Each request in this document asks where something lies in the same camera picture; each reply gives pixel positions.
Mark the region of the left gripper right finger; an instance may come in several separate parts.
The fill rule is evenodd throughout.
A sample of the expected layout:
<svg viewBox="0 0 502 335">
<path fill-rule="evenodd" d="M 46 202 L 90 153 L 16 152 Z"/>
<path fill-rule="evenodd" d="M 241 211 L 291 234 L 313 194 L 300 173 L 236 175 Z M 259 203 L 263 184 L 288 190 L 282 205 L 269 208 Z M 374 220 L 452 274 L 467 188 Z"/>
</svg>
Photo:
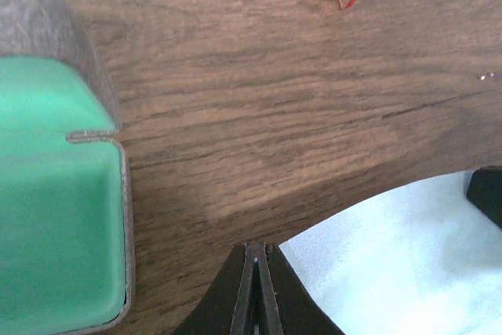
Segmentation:
<svg viewBox="0 0 502 335">
<path fill-rule="evenodd" d="M 259 334 L 342 334 L 313 301 L 278 246 L 258 245 L 257 270 Z"/>
</svg>

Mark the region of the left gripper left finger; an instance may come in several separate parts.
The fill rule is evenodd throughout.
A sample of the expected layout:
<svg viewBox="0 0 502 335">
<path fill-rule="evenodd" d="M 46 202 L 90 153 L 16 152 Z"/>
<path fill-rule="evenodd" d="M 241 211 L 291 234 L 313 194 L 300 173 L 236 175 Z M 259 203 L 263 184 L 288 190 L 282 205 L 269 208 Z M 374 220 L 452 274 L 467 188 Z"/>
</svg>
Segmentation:
<svg viewBox="0 0 502 335">
<path fill-rule="evenodd" d="M 254 305 L 254 256 L 237 245 L 190 315 L 173 331 L 181 335 L 250 334 Z"/>
</svg>

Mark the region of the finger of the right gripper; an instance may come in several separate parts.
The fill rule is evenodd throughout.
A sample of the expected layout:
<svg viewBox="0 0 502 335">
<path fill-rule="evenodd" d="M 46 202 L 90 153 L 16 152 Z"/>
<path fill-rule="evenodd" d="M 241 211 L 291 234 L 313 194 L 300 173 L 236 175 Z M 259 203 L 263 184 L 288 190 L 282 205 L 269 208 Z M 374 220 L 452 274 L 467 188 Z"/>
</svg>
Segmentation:
<svg viewBox="0 0 502 335">
<path fill-rule="evenodd" d="M 467 200 L 502 227 L 502 171 L 500 166 L 475 170 L 467 188 Z"/>
</svg>

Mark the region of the light blue cleaning cloth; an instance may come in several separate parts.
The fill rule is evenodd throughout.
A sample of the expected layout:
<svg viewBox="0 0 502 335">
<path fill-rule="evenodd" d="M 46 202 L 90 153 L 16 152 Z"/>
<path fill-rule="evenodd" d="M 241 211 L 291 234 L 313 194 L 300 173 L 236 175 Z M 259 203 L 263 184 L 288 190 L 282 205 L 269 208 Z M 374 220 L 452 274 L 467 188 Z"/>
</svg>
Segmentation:
<svg viewBox="0 0 502 335">
<path fill-rule="evenodd" d="M 280 248 L 346 334 L 498 334 L 501 230 L 467 199 L 472 172 L 368 198 Z"/>
</svg>

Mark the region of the grey glasses case green inside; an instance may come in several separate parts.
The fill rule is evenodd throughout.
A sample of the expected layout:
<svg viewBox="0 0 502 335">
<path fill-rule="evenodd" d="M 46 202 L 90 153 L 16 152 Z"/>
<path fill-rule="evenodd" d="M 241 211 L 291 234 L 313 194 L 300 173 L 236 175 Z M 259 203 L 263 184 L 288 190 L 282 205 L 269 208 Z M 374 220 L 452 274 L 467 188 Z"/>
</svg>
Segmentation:
<svg viewBox="0 0 502 335">
<path fill-rule="evenodd" d="M 135 295 L 118 98 L 64 0 L 1 0 L 1 331 L 91 334 Z"/>
</svg>

